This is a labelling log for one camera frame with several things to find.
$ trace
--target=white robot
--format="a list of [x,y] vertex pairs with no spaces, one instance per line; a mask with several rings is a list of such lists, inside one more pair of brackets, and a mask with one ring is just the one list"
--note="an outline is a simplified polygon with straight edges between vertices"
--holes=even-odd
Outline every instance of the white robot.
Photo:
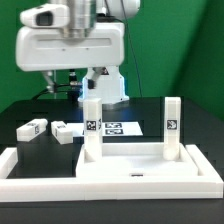
[[26,10],[20,20],[17,65],[23,71],[41,71],[54,92],[52,71],[88,68],[83,95],[101,98],[114,107],[127,102],[119,65],[124,60],[124,24],[134,17],[140,0],[49,0]]

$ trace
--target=black table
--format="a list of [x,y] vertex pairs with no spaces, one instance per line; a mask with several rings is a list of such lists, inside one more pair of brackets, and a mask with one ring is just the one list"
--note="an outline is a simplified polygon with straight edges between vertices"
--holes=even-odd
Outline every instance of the black table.
[[[143,136],[104,137],[104,142],[163,141],[163,98],[134,98],[128,106],[103,111],[103,121],[138,121]],[[181,138],[196,144],[224,177],[224,123],[182,98]],[[17,143],[15,129],[46,118],[47,130],[29,143]],[[0,114],[0,152],[18,148],[19,162],[8,178],[74,177],[83,138],[60,145],[50,122],[83,121],[82,109],[67,100],[19,101]],[[0,203],[0,223],[224,223],[224,200],[119,200]]]

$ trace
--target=white plastic part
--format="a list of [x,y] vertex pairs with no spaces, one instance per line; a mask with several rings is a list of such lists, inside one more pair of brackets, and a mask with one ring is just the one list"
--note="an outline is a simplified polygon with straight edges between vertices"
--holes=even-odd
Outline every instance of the white plastic part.
[[17,149],[6,148],[0,156],[0,179],[7,178],[17,162]]
[[34,119],[29,123],[16,129],[17,141],[29,142],[46,130],[48,122],[46,119]]
[[86,99],[83,102],[85,157],[95,162],[102,158],[102,101]]
[[120,65],[123,36],[122,23],[96,23],[84,39],[65,39],[59,29],[23,27],[17,36],[16,62],[24,71]]
[[88,69],[87,75],[83,78],[83,94],[79,102],[88,98],[101,98],[102,104],[116,104],[129,100],[125,94],[124,77],[119,72],[119,67],[109,66],[106,68],[108,75],[100,75],[95,81],[96,88],[88,88],[88,80],[94,76],[94,70]]
[[[43,13],[51,13],[52,15],[52,24],[46,26],[40,26],[37,23],[37,18]],[[70,13],[69,8],[66,5],[62,4],[44,4],[36,8],[32,8],[26,11],[23,11],[20,14],[21,22],[31,28],[62,28],[69,24],[70,22]]]
[[[186,150],[181,145],[180,147],[180,157],[183,160],[179,162],[192,167],[191,171],[188,170],[183,176],[179,171],[179,175],[155,173],[151,176],[1,179],[0,202],[223,198],[223,181],[200,150],[194,145],[186,146]],[[137,153],[141,156],[151,154],[162,158],[162,150],[162,143],[103,144],[104,155],[135,156]],[[5,159],[6,154],[0,156],[0,164],[4,163],[2,161],[7,161],[12,168],[17,161],[17,150],[12,149],[9,153],[15,159],[11,156]],[[78,173],[79,169],[83,169],[86,165],[83,161],[82,149],[76,170]],[[8,172],[4,172],[5,167],[0,166],[0,173],[2,170],[4,173],[1,178],[11,170],[10,168]]]
[[51,122],[51,132],[61,145],[73,143],[73,131],[63,121]]
[[164,152],[166,160],[179,158],[181,99],[165,98],[164,112]]
[[76,176],[80,178],[117,177],[178,177],[197,176],[198,168],[179,144],[180,158],[167,161],[163,158],[163,143],[103,144],[102,159],[93,163],[85,157],[82,147]]
[[[109,8],[109,10],[107,10],[107,13],[108,11],[110,11],[110,15],[115,16],[117,19],[125,18],[121,0],[107,0],[107,2]],[[127,19],[134,17],[140,9],[141,1],[123,0],[123,2]],[[97,13],[104,13],[104,8],[107,9],[105,0],[97,0]]]

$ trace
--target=white block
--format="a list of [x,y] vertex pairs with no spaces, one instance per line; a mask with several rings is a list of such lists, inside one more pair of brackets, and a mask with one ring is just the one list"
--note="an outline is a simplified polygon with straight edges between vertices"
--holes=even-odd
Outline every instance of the white block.
[[7,178],[17,162],[17,149],[6,148],[0,156],[0,179]]
[[51,132],[60,144],[73,143],[73,131],[63,121],[52,122]]
[[85,156],[89,161],[102,158],[102,101],[99,98],[83,101]]
[[179,97],[166,97],[163,152],[164,159],[166,160],[176,160],[179,158],[180,112],[181,99]]
[[17,141],[29,142],[46,130],[47,123],[46,119],[34,119],[22,127],[17,128]]
[[0,181],[0,202],[85,200],[84,189],[76,178],[7,179]]

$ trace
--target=white platform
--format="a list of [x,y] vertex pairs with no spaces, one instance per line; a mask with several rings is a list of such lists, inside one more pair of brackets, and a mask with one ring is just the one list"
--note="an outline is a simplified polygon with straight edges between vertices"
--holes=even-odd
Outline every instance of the white platform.
[[[154,146],[153,144],[137,143],[130,144],[130,147],[127,147],[125,143],[103,144],[103,155],[106,157],[108,155],[109,159],[111,159],[110,156],[115,156],[119,160],[118,152],[121,152],[119,156],[123,162],[128,158],[134,158],[134,160],[126,161],[128,169],[123,172],[123,176],[114,176],[118,163],[111,161],[111,176],[102,178],[98,173],[95,176],[82,177],[85,169],[88,169],[87,166],[90,165],[84,160],[82,151],[76,170],[77,178],[0,179],[0,202],[223,198],[222,179],[195,145],[186,146],[186,150],[180,145],[181,160],[174,163],[168,161],[165,164],[160,157],[162,143],[156,143]],[[146,153],[146,148],[150,149],[150,153]],[[135,157],[136,149],[140,154],[139,157]],[[16,148],[8,148],[6,152],[0,156],[0,161],[3,161],[0,173],[6,168],[8,171],[3,171],[4,175],[1,178],[5,178],[5,173],[9,173],[17,162]],[[104,164],[104,159],[108,159],[106,157],[99,161],[101,165]],[[138,163],[143,161],[145,172],[138,169]],[[158,161],[160,171],[151,172],[148,165],[150,161],[152,163]],[[167,175],[166,169],[163,168],[164,164],[165,167],[169,167],[169,171],[176,165],[183,168],[184,175],[180,175],[179,171],[170,172],[170,175]]]

